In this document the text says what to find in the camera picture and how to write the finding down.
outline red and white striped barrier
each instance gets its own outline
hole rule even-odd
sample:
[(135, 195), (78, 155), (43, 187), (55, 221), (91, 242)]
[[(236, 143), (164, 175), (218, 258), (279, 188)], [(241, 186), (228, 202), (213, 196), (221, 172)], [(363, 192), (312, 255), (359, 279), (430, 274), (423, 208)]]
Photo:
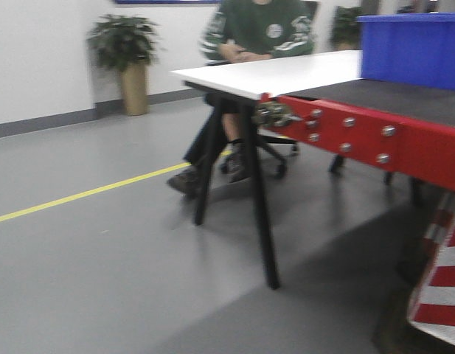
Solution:
[(455, 193), (444, 195), (424, 237), (431, 256), (408, 307), (409, 323), (455, 345)]

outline gray baseboard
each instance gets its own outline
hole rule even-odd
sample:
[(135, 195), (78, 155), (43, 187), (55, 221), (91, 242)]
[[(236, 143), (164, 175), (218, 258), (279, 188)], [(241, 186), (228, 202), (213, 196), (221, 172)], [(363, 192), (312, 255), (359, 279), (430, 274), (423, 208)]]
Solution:
[(95, 120), (94, 109), (0, 124), (0, 138)]
[[(187, 90), (165, 92), (163, 94), (151, 94), (147, 96), (147, 102), (149, 105), (156, 105), (159, 103), (167, 103), (201, 97), (203, 94), (204, 93), (202, 91), (189, 88)], [(124, 102), (122, 100), (112, 100), (96, 103), (96, 115), (98, 118), (114, 113), (124, 114)]]
[[(149, 104), (155, 105), (158, 103), (167, 103), (177, 100), (187, 100), (202, 96), (201, 91), (189, 88), (163, 94), (152, 94), (147, 97)], [(124, 112), (122, 100), (113, 100), (107, 102), (96, 103), (96, 108), (87, 109), (85, 111), (76, 111), (64, 114), (56, 114), (53, 116), (32, 118), (20, 120), (17, 122), (8, 122), (0, 124), (0, 138), (5, 136), (30, 133), (32, 131), (41, 131), (43, 129), (63, 127), (64, 125), (77, 124), (96, 120), (108, 114)]]

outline shoe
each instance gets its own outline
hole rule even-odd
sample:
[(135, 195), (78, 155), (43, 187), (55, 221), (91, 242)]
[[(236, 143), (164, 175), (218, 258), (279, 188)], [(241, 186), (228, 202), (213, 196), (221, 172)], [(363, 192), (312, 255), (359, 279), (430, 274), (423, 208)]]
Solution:
[(170, 178), (167, 183), (174, 190), (189, 197), (195, 197), (200, 185), (199, 171), (196, 167), (189, 166), (183, 172)]
[(227, 174), (229, 183), (239, 182), (249, 177), (242, 144), (235, 144), (232, 148), (232, 154), (227, 160)]

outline blue frame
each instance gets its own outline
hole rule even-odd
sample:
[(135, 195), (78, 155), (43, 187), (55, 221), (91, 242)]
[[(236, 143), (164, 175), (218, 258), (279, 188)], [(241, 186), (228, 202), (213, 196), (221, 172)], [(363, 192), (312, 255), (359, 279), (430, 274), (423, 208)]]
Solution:
[(117, 4), (218, 4), (220, 0), (115, 0)]

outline potted plant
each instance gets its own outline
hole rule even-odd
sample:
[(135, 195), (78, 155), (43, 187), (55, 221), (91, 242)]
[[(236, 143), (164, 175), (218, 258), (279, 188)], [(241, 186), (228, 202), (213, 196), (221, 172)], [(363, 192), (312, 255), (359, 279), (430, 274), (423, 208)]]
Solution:
[(361, 7), (337, 6), (333, 19), (330, 41), (336, 50), (358, 49), (360, 46), (360, 23), (357, 16), (361, 15)]
[(89, 33), (88, 42), (96, 53), (97, 65), (120, 73), (126, 113), (146, 114), (147, 69), (156, 59), (158, 34), (152, 21), (143, 17), (104, 15)]

